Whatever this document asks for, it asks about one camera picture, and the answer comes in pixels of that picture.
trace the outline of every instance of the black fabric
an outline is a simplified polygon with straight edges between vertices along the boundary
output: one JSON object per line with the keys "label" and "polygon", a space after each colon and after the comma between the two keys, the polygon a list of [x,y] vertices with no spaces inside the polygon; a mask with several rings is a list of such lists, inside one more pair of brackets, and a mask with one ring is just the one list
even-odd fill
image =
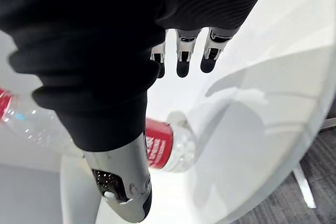
{"label": "black fabric", "polygon": [[0,0],[0,29],[36,74],[33,97],[57,112],[75,144],[109,151],[144,131],[146,91],[159,74],[150,50],[166,28],[239,27],[257,0]]}

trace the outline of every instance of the plastic water bottle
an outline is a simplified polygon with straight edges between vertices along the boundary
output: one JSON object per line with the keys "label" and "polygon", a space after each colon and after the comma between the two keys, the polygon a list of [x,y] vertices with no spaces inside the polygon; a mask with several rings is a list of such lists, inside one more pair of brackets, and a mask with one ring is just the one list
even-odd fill
{"label": "plastic water bottle", "polygon": [[83,157],[56,113],[39,107],[30,95],[0,89],[0,123],[23,140],[64,155]]}
{"label": "plastic water bottle", "polygon": [[[56,113],[39,107],[30,95],[0,89],[0,123],[21,139],[67,156],[83,157]],[[149,168],[183,172],[194,163],[195,142],[181,126],[146,119]]]}
{"label": "plastic water bottle", "polygon": [[184,172],[195,163],[194,135],[186,128],[146,119],[148,167]]}

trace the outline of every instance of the white tabletop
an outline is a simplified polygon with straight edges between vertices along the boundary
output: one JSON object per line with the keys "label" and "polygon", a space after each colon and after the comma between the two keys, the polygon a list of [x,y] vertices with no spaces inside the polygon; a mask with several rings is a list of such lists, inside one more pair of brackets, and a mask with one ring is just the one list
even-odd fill
{"label": "white tabletop", "polygon": [[[231,222],[288,176],[314,139],[335,94],[334,0],[259,0],[211,74],[200,71],[207,31],[189,75],[175,73],[174,31],[166,75],[149,90],[148,116],[183,112],[199,159],[186,173],[151,171],[143,223]],[[102,202],[96,224],[122,223]]]}

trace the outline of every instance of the gray carpet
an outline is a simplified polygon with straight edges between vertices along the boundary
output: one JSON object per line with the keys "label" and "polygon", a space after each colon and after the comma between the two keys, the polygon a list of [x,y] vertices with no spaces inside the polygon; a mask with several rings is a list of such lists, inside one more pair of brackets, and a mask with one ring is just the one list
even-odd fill
{"label": "gray carpet", "polygon": [[233,224],[336,224],[336,129],[320,132],[301,160],[317,209],[309,209],[290,174],[260,205]]}

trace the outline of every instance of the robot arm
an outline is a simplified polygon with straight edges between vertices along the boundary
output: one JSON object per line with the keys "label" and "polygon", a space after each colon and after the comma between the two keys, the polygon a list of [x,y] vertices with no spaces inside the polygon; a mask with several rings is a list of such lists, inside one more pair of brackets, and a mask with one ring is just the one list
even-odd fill
{"label": "robot arm", "polygon": [[17,45],[10,64],[41,79],[35,101],[56,111],[85,152],[109,206],[140,222],[152,195],[146,91],[164,74],[165,30],[176,29],[177,74],[184,77],[200,29],[211,27],[201,65],[209,72],[256,2],[0,0],[0,29]]}

